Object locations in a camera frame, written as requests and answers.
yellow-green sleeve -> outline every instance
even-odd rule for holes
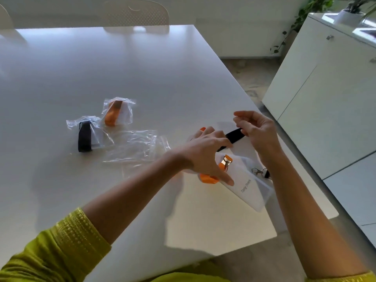
[[[306,282],[376,282],[376,276],[372,271],[355,276],[348,276],[342,278],[330,278],[330,279],[306,279]]]
[[[0,281],[83,281],[111,246],[81,209],[42,231],[0,270]]]

person's right hand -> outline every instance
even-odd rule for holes
[[[273,120],[255,111],[236,111],[233,120],[241,132],[249,137],[262,163],[268,167],[283,154]]]

chair backrest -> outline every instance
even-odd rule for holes
[[[13,29],[12,18],[9,16],[6,9],[0,5],[0,30]]]
[[[109,0],[104,2],[102,18],[104,26],[130,27],[169,25],[165,7],[149,0]]]

white wall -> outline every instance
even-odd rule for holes
[[[19,28],[100,26],[105,0],[0,0]],[[171,24],[195,24],[220,57],[267,57],[282,40],[307,0],[153,0],[164,5]],[[347,1],[337,1],[334,10]]]

white pot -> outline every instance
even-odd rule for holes
[[[363,16],[364,16],[364,13],[352,14],[352,13],[349,13],[349,12],[342,10],[341,12],[339,12],[337,17],[335,18],[334,23],[336,25],[337,24],[343,24],[343,25],[347,25],[347,26],[352,27],[352,28],[356,28],[356,27],[358,27],[358,25],[359,25],[360,21],[362,20]]]

